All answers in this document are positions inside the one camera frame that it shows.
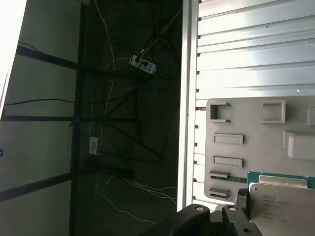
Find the power strip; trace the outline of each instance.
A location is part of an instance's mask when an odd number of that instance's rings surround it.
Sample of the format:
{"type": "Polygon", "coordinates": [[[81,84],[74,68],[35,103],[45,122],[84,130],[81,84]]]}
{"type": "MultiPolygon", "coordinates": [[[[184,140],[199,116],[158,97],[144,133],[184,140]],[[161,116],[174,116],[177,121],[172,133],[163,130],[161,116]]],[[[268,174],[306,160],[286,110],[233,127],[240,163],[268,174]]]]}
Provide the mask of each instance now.
{"type": "Polygon", "coordinates": [[[140,59],[139,62],[137,62],[137,58],[138,57],[136,55],[133,55],[132,58],[130,58],[129,64],[139,68],[140,70],[148,72],[151,75],[156,72],[157,65],[144,59],[140,59]]]}
{"type": "Polygon", "coordinates": [[[97,155],[98,138],[90,137],[89,154],[97,155]]]}

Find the black cable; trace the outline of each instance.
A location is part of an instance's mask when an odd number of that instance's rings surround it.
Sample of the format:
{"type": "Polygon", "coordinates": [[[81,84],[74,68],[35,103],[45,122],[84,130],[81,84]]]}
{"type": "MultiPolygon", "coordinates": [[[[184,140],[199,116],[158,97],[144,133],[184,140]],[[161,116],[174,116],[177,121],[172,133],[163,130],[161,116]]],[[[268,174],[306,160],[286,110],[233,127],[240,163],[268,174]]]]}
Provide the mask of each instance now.
{"type": "Polygon", "coordinates": [[[168,140],[168,134],[169,134],[169,131],[171,130],[172,123],[173,123],[174,118],[176,117],[176,114],[177,114],[178,109],[179,109],[179,104],[177,105],[176,110],[175,110],[175,113],[173,114],[172,119],[171,119],[171,121],[169,122],[169,124],[168,124],[168,126],[167,126],[167,129],[166,129],[166,134],[165,134],[163,149],[162,149],[162,152],[161,152],[161,155],[162,155],[162,156],[163,156],[163,154],[164,154],[164,152],[165,152],[166,145],[167,145],[167,140],[168,140]]]}
{"type": "MultiPolygon", "coordinates": [[[[130,93],[130,91],[128,91],[126,94],[120,96],[120,97],[116,97],[113,99],[109,99],[106,101],[101,101],[101,102],[83,102],[84,104],[103,104],[104,102],[111,102],[111,101],[116,101],[116,100],[120,100],[122,98],[124,98],[125,96],[127,96],[130,93]]],[[[31,103],[31,102],[41,102],[41,101],[60,101],[60,102],[67,102],[67,103],[75,103],[73,101],[69,101],[69,100],[64,100],[64,99],[59,99],[59,98],[45,98],[45,99],[34,99],[34,100],[27,100],[27,101],[22,101],[22,102],[15,102],[15,103],[5,103],[5,106],[14,106],[14,105],[20,105],[20,104],[25,104],[25,103],[31,103]]]]}
{"type": "MultiPolygon", "coordinates": [[[[117,12],[120,13],[120,15],[122,16],[122,18],[124,19],[124,22],[125,22],[125,23],[124,23],[123,29],[122,29],[117,35],[115,35],[115,36],[109,38],[109,41],[112,42],[112,41],[114,41],[115,39],[119,38],[119,37],[125,32],[125,30],[126,30],[126,28],[127,28],[127,24],[128,24],[127,17],[126,17],[126,15],[125,15],[125,13],[122,12],[119,8],[117,8],[117,7],[115,7],[115,6],[111,5],[111,4],[108,4],[107,2],[104,2],[104,1],[98,0],[97,2],[102,3],[102,4],[104,4],[104,5],[108,6],[108,7],[111,7],[111,8],[113,8],[113,9],[115,9],[117,12]]],[[[96,19],[99,19],[99,20],[100,20],[100,15],[99,15],[98,12],[95,14],[95,16],[96,16],[96,19]]],[[[90,24],[91,24],[91,21],[92,21],[92,19],[93,19],[94,17],[92,17],[92,18],[89,20],[89,22],[88,22],[89,32],[91,32],[90,24]]],[[[107,35],[106,35],[106,34],[104,34],[104,35],[105,35],[104,41],[108,41],[107,35]]]]}

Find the gray plastic panel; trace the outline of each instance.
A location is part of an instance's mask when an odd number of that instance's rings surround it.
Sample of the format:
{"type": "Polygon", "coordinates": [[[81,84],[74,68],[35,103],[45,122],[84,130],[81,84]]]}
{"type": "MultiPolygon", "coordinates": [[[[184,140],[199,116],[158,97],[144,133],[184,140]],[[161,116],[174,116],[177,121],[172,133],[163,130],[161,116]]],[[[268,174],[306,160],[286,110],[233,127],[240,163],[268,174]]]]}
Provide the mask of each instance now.
{"type": "Polygon", "coordinates": [[[308,110],[314,106],[314,96],[209,100],[206,107],[205,196],[234,201],[238,189],[245,188],[246,184],[221,179],[227,173],[230,177],[242,178],[247,177],[247,171],[315,176],[314,152],[310,152],[315,127],[308,122],[308,110]],[[220,118],[230,123],[211,122],[210,106],[216,103],[229,103],[228,109],[220,110],[220,118]],[[274,116],[274,120],[266,123],[270,116],[274,116]],[[216,136],[226,138],[226,142],[214,142],[216,136]]]}

